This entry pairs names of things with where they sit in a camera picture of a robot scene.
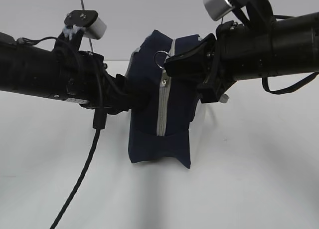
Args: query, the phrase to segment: black cable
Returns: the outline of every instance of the black cable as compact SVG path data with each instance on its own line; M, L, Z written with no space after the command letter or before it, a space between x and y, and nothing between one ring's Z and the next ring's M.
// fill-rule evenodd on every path
M289 19L293 18L292 16L286 16L286 15L274 15L276 19Z
M42 39L38 39L38 40L34 40L34 39L29 39L29 38L20 38L17 40L17 42L19 44L23 44L23 45L27 45L27 46L35 46L45 40L48 40L48 39L54 39L56 40L57 42L60 42L62 44L64 44L65 46L67 46L69 48L69 50L72 52L72 54L74 55L74 58L76 60L76 63L77 63L77 67L79 69L79 73L81 75L82 78L84 78L84 69L83 69L83 66L82 66L82 63L81 63L81 59L79 58L79 55L78 53L74 50L74 48L68 43L68 42L65 42L59 38L56 38L56 37L52 37L52 36L49 36L49 37L45 37L45 38L42 38Z
M111 78L111 76L107 73L107 71L105 71L103 69L103 74L106 78L106 80L108 81L108 83L111 85L111 87L115 90L116 93L118 93L119 95L123 95L123 96L127 96L126 93L122 92L118 86L115 84L115 82L113 81L113 79Z
M89 156L84 164L84 167L82 169L82 172L72 190L72 192L70 193L69 197L67 198L66 202L64 203L62 209L60 210L58 216L56 217L56 219L54 220L52 226L50 227L50 229L55 229L56 226L58 225L58 223L60 222L61 218L63 217L65 211L67 210L68 206L70 205L72 199L74 198L76 192L78 191L79 187L81 186L81 183L88 171L88 168L91 164L93 155L95 153L96 150L96 146L97 143L99 141L99 137L100 137L100 132L101 129L105 128L105 122L106 122L106 113L103 109L103 91L102 91L102 82L101 82L101 77L100 77L100 72L99 72L99 66L98 63L96 62L96 59L94 58L94 56L92 56L92 61L95 65L94 69L95 69L95 75L96 75L96 80L97 80L97 84L98 84L98 91L99 91L99 108L95 109L95 113L94 113L94 123L93 125L98 125L100 128L96 128L95 131L95 136L94 136L94 140L92 143L92 147L89 153Z
M90 153L89 153L89 156L85 162L85 165L82 169L82 172L80 174L80 177L78 179L78 181L76 182L71 194L69 195L68 199L66 200L66 202L64 203L61 211L59 212L58 216L56 217L56 219L54 220L52 226L50 227L50 229L55 229L56 226L58 225L59 221L61 220L63 214L65 213L66 209L68 208L68 206L70 205L72 199L74 198L76 192L78 191L84 177L85 177L85 174L86 172L88 171L88 168L90 166L90 163L92 161L92 158L93 158L93 155L94 155L94 152L95 152L95 149L96 149L96 146L98 144L98 140L99 140L99 137L100 137L100 132L101 130L100 129L97 129L95 131L95 135L94 135L94 140L93 140L93 143L92 143L92 147L91 147L91 150L90 150Z
M296 92L297 90L301 89L302 87L306 86L311 81L313 81L318 76L318 74L319 73L312 73L308 77L300 80L298 83L295 83L294 85L292 85L288 88L284 88L284 89L276 90L276 91L271 91L269 89L268 78L263 78L263 88L266 92L272 93L272 94L277 94L277 95L293 93L293 92Z

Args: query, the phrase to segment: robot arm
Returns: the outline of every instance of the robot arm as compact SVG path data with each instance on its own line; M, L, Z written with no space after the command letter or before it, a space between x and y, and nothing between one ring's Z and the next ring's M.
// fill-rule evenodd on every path
M273 15L268 0L204 0L214 20L233 11L242 21L221 24L200 46L169 58L169 76L198 83L203 103L218 102L238 80L262 78L267 92L294 92L319 72L319 12L299 17ZM241 8L246 6L249 19ZM271 91L268 77L310 73L292 87Z
M93 10L74 10L65 19L58 38L42 40L19 38L0 33L0 90L66 102L82 107L98 107L96 69L101 78L103 107L117 114L138 107L143 95L128 80L106 72L103 56L79 51L83 37L100 39L106 25ZM35 47L47 39L55 39L52 51Z

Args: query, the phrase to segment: silver zipper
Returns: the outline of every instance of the silver zipper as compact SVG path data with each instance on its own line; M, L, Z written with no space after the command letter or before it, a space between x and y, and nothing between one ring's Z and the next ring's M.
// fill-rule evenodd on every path
M170 56L175 55L175 44L174 39L171 44ZM159 87L159 112L158 112L158 124L157 124L157 136L164 137L166 132L167 123L167 105L170 93L171 77L168 76L166 70L163 70L160 87Z

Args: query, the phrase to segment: metal ring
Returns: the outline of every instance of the metal ring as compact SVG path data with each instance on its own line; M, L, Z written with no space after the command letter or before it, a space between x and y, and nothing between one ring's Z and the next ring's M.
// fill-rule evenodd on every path
M164 53L164 54L166 54L166 55L167 55L168 57L170 57L170 58L171 58L171 56L170 56L170 54L167 53L166 51L158 51L158 52L156 52L156 54L154 55L154 62L155 62L155 64L156 64L161 70L165 70L165 68L164 68L163 66L160 66L159 63L156 61L156 56L157 56L159 53Z

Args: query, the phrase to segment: navy blue bag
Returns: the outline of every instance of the navy blue bag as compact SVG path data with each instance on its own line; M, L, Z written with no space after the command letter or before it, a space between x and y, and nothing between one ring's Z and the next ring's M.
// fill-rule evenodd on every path
M132 110L129 157L132 163L175 157L190 168L189 125L199 95L196 84L168 77L154 62L158 51L170 56L199 45L199 35L172 40L155 30L131 57L127 77L132 85L150 96L147 107ZM165 54L157 63L164 65Z

